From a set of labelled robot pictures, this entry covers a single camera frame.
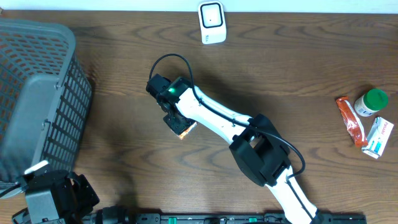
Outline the orange chocolate bar wrapper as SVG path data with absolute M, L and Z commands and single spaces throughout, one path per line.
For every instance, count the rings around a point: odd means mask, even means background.
M 336 99 L 336 104 L 343 118 L 346 130 L 351 136 L 356 147 L 365 147 L 368 145 L 368 140 L 365 135 L 364 127 L 355 113 L 353 107 L 349 103 L 347 96 L 342 96 Z

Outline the green lid white jar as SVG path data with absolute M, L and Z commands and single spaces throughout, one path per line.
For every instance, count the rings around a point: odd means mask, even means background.
M 368 117 L 384 109 L 388 105 L 387 94 L 377 88 L 369 90 L 354 103 L 354 109 L 360 116 Z

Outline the white blue medicine box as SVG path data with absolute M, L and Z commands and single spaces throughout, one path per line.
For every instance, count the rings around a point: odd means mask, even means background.
M 367 136 L 368 145 L 361 148 L 362 152 L 375 159 L 381 157 L 393 127 L 386 119 L 376 117 Z

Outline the small orange snack packet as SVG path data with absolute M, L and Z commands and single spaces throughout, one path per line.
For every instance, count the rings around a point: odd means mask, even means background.
M 196 126 L 197 122 L 195 121 L 190 127 L 185 129 L 181 134 L 178 135 L 179 139 L 183 140 Z

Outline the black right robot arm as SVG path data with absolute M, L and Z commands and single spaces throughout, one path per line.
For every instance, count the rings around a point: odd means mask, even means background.
M 174 82 L 156 74 L 147 92 L 166 112 L 164 122 L 183 139 L 198 123 L 224 139 L 242 173 L 255 184 L 267 187 L 291 223 L 319 223 L 318 209 L 295 180 L 289 153 L 271 121 L 237 113 L 206 96 L 180 77 Z

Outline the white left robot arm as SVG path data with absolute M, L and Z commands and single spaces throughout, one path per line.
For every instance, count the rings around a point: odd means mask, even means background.
M 67 170 L 23 175 L 19 183 L 27 208 L 12 216 L 14 224 L 81 223 L 100 202 L 83 174 Z

